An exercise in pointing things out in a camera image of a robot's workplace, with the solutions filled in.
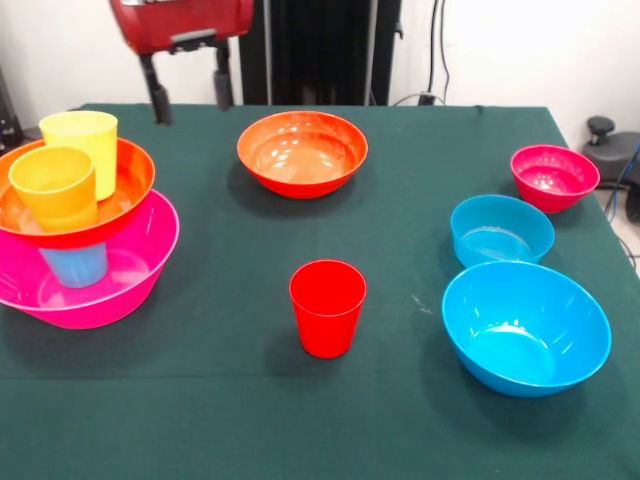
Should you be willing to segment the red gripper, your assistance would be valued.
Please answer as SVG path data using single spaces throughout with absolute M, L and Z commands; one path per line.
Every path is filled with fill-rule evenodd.
M 246 1 L 119 1 L 110 3 L 125 42 L 138 54 L 156 124 L 171 125 L 167 91 L 159 82 L 153 53 L 215 44 L 213 74 L 220 110 L 234 106 L 230 48 L 227 39 L 246 34 L 254 2 Z

